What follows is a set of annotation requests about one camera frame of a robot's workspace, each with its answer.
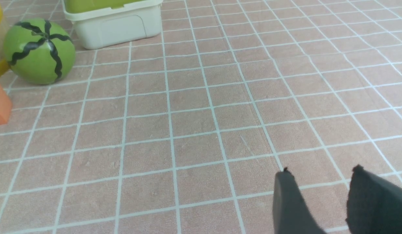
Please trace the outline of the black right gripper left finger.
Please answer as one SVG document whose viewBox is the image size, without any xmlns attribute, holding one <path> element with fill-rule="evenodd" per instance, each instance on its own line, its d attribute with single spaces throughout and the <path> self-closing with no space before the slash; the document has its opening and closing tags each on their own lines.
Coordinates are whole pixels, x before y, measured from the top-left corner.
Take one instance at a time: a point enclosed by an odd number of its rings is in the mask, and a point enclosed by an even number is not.
<svg viewBox="0 0 402 234">
<path fill-rule="evenodd" d="M 288 168 L 275 174 L 273 198 L 275 234 L 325 234 L 309 211 L 296 180 Z"/>
</svg>

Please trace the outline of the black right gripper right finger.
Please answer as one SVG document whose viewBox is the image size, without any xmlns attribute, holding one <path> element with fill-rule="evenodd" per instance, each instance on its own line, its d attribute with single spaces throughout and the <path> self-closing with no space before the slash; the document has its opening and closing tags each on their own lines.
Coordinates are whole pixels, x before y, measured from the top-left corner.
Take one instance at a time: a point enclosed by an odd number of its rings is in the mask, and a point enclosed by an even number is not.
<svg viewBox="0 0 402 234">
<path fill-rule="evenodd" d="M 353 168 L 346 222 L 351 234 L 402 234 L 402 188 Z"/>
</svg>

